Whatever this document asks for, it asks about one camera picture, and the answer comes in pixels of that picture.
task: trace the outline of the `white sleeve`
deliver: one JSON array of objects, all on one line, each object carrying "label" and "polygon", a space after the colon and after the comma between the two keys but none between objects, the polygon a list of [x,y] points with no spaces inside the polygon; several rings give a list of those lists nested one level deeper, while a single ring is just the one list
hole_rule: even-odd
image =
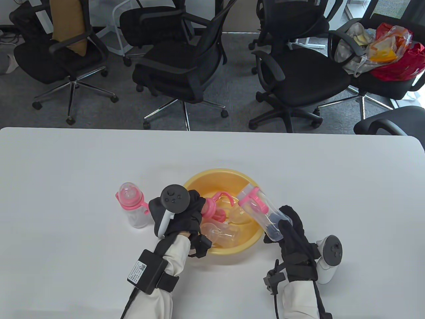
[{"label": "white sleeve", "polygon": [[[189,239],[178,235],[164,255],[164,259],[168,261],[165,272],[178,276],[183,271],[189,250]],[[128,309],[125,319],[170,319],[172,311],[173,300],[169,292],[154,289],[151,295],[147,295],[140,291]]]},{"label": "white sleeve", "polygon": [[283,290],[285,319],[320,319],[313,281],[293,281]]}]

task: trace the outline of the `red bag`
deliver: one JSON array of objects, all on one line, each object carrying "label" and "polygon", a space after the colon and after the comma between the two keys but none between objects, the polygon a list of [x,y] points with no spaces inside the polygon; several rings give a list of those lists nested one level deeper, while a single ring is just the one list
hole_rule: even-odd
[{"label": "red bag", "polygon": [[407,49],[404,55],[395,63],[381,66],[371,71],[371,74],[381,81],[407,81],[414,79],[425,70],[425,47],[421,43]]}]

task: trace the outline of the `baby bottle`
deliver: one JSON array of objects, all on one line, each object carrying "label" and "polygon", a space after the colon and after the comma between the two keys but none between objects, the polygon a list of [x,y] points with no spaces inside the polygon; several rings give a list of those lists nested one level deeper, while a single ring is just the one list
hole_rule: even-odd
[{"label": "baby bottle", "polygon": [[149,206],[140,189],[133,183],[124,183],[115,194],[122,209],[127,214],[130,225],[135,228],[146,226],[150,220]]},{"label": "baby bottle", "polygon": [[230,206],[235,204],[235,200],[229,193],[218,192],[213,197],[206,198],[206,205],[204,205],[201,211],[202,217],[224,222],[226,220],[226,211],[223,208],[217,207],[217,201],[224,196],[229,200]]},{"label": "baby bottle", "polygon": [[278,227],[281,219],[289,221],[292,225],[292,220],[278,210],[259,187],[248,184],[237,198],[239,206],[256,220],[274,242],[283,238]]},{"label": "baby bottle", "polygon": [[201,225],[201,234],[211,240],[213,246],[232,248],[239,244],[239,227],[210,219]]}]

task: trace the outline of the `orange plastic bag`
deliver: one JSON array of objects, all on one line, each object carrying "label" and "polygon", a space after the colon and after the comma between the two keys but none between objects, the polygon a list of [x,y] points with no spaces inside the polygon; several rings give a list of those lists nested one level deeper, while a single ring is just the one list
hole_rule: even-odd
[{"label": "orange plastic bag", "polygon": [[377,39],[367,50],[368,60],[377,63],[391,63],[399,60],[412,42],[413,33],[401,26],[382,23],[377,29]]}]

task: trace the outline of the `label sticker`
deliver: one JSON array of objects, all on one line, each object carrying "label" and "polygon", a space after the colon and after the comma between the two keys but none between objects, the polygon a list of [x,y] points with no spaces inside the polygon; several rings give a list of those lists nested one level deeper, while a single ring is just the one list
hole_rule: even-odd
[{"label": "label sticker", "polygon": [[128,275],[128,280],[136,285],[139,282],[140,277],[143,275],[145,269],[146,265],[138,260],[134,265],[130,275]]}]

